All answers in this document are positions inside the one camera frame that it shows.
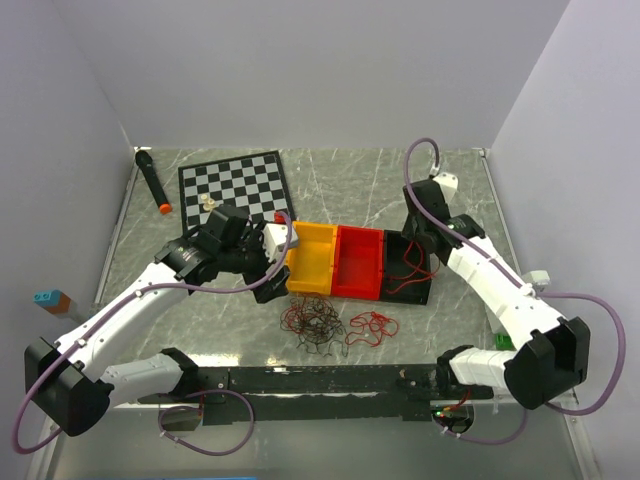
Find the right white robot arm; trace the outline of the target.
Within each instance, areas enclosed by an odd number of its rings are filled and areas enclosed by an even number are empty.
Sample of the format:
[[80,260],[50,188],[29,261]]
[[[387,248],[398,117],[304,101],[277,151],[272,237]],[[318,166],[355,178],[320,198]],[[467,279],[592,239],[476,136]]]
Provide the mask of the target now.
[[402,235],[468,284],[513,348],[462,345],[446,351],[437,360],[438,390],[454,399],[470,386],[505,389],[524,408],[536,409],[585,381],[590,330],[582,319],[566,319],[539,298],[473,218],[451,215],[446,190],[434,178],[404,187],[408,214]]

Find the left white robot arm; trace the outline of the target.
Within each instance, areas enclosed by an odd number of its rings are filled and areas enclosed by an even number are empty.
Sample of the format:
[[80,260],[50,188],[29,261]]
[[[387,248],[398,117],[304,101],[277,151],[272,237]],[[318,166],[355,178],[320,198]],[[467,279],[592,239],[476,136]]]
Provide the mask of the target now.
[[68,436],[79,436],[106,412],[151,395],[176,402],[199,388],[197,364],[175,347],[116,364],[134,336],[195,292],[209,293],[221,273],[243,278],[242,291],[264,304],[286,295],[286,255],[298,243],[289,216],[250,221],[222,204],[207,221],[168,241],[142,274],[106,307],[53,343],[40,338],[24,355],[26,399]]

